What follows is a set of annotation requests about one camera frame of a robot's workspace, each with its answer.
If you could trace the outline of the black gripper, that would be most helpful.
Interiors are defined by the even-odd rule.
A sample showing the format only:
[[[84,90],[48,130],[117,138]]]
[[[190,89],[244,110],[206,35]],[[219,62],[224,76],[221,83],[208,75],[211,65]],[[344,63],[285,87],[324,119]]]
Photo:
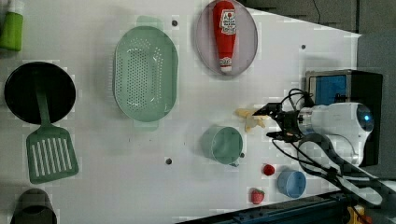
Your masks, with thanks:
[[[299,141],[303,134],[298,127],[298,111],[284,111],[281,103],[268,103],[258,109],[254,116],[270,116],[279,126],[278,132],[269,132],[266,136],[286,143]]]

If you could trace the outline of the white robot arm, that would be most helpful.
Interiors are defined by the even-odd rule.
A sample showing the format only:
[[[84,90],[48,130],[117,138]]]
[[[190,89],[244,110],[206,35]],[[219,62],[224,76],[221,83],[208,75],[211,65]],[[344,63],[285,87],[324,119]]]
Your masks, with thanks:
[[[371,205],[384,202],[383,191],[395,190],[393,179],[380,178],[361,169],[366,141],[374,129],[370,109],[360,103],[313,105],[285,111],[281,103],[269,103],[254,113],[273,119],[280,130],[267,135],[285,143],[297,143],[297,162],[352,197]]]

